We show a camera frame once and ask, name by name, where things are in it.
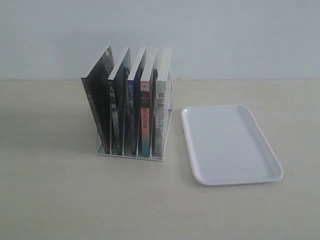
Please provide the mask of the dark brown leftmost book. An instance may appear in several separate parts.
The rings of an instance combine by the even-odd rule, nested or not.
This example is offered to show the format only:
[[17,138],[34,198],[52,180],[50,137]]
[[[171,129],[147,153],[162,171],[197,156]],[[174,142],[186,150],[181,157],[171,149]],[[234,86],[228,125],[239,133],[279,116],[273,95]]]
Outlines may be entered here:
[[112,48],[109,45],[101,54],[86,77],[82,77],[83,88],[101,140],[103,150],[110,153],[110,98],[108,77],[114,67]]

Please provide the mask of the red and teal book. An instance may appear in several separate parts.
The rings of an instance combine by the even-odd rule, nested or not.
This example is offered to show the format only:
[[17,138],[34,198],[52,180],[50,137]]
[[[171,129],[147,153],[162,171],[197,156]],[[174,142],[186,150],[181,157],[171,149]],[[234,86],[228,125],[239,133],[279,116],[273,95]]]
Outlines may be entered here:
[[143,157],[150,156],[152,92],[153,83],[157,78],[155,73],[157,71],[157,54],[157,47],[150,50],[140,79],[141,154]]

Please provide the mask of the blue book with orange moon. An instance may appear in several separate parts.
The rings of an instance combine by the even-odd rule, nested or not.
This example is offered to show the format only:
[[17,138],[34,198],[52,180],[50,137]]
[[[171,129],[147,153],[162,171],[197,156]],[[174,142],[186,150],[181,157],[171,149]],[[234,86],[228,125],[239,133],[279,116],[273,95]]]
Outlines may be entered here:
[[146,47],[141,47],[133,62],[127,79],[129,143],[132,156],[137,155],[140,104],[140,80],[146,63]]

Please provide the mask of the white grey rightmost book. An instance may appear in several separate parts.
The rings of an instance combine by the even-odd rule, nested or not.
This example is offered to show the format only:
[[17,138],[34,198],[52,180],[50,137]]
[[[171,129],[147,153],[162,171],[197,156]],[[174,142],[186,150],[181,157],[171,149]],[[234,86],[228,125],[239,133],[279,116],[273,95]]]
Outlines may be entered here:
[[168,82],[172,58],[172,48],[165,47],[162,52],[160,66],[157,70],[155,86],[155,131],[154,131],[154,155],[162,157],[164,152],[164,141],[166,123],[168,118]]

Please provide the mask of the white plastic tray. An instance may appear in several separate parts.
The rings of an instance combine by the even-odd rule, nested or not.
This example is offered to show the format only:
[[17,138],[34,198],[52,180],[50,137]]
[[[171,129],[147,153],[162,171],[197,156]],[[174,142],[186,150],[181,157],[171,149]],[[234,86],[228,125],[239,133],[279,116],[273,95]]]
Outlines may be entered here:
[[181,122],[193,177],[204,186],[278,182],[275,152],[250,109],[241,104],[189,106]]

